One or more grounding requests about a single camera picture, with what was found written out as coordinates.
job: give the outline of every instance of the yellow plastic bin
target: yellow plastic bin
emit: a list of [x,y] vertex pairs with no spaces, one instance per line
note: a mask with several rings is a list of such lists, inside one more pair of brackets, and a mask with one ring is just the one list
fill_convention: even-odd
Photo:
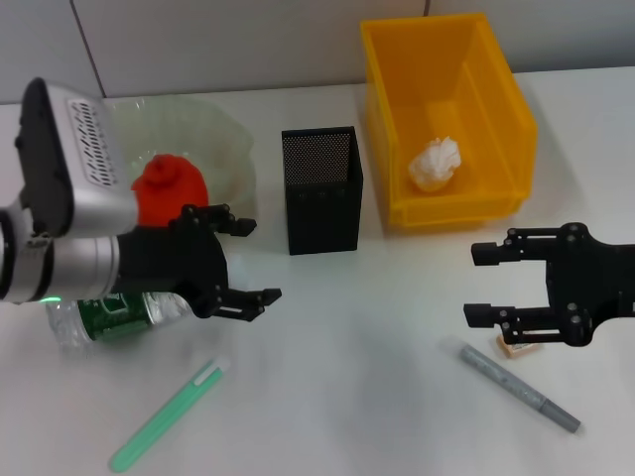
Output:
[[[531,191],[537,128],[485,16],[368,21],[361,30],[389,223],[472,224],[517,211]],[[445,188],[420,191],[408,164],[446,136],[462,164]]]

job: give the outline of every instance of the green bottle label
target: green bottle label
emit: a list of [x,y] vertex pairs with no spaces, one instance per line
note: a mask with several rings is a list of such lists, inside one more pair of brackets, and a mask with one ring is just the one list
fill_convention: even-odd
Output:
[[92,340],[112,340],[152,325],[143,295],[113,293],[104,299],[79,300],[81,321]]

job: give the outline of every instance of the green marker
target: green marker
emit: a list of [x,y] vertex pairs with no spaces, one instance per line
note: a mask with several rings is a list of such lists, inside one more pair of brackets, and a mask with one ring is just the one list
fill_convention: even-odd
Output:
[[115,473],[127,471],[229,368],[223,357],[207,362],[110,460]]

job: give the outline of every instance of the small eraser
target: small eraser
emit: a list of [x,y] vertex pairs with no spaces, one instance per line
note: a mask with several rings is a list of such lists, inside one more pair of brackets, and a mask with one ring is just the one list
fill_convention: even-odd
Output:
[[503,339],[502,334],[498,334],[498,337],[496,337],[496,343],[508,359],[516,359],[525,354],[530,354],[532,352],[535,352],[536,350],[539,350],[543,346],[543,344],[539,343],[507,344],[505,343],[505,339]]

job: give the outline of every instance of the gray wall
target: gray wall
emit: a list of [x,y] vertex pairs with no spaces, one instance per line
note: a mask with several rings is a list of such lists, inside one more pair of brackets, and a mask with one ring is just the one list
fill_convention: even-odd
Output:
[[68,0],[0,0],[0,103],[38,75],[99,94]]
[[635,0],[432,0],[485,12],[514,71],[635,65]]
[[[108,96],[361,81],[358,22],[425,0],[74,0]],[[635,0],[432,0],[484,11],[517,71],[635,64]],[[99,94],[69,0],[0,0],[0,103],[35,75]]]

